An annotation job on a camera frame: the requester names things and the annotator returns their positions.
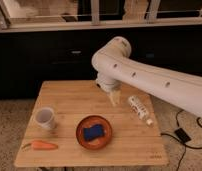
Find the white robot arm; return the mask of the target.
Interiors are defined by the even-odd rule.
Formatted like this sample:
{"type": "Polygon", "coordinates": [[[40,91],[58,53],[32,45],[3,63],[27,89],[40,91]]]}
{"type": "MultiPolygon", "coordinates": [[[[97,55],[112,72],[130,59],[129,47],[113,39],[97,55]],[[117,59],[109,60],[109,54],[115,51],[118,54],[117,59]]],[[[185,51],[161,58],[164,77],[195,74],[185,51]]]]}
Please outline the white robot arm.
{"type": "Polygon", "coordinates": [[[91,63],[96,83],[110,93],[126,83],[202,118],[202,77],[143,64],[130,59],[131,44],[114,37],[96,51],[91,63]]]}

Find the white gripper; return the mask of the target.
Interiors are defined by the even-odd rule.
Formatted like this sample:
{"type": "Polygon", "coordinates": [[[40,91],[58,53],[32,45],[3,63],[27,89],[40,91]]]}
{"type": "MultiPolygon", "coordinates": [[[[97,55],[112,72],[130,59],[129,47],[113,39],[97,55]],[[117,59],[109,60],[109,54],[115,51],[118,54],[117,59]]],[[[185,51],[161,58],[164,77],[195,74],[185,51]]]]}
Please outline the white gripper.
{"type": "Polygon", "coordinates": [[[109,93],[109,99],[113,106],[120,104],[121,91],[120,82],[114,78],[111,78],[105,74],[98,73],[96,78],[96,84],[105,92],[109,93]]]}

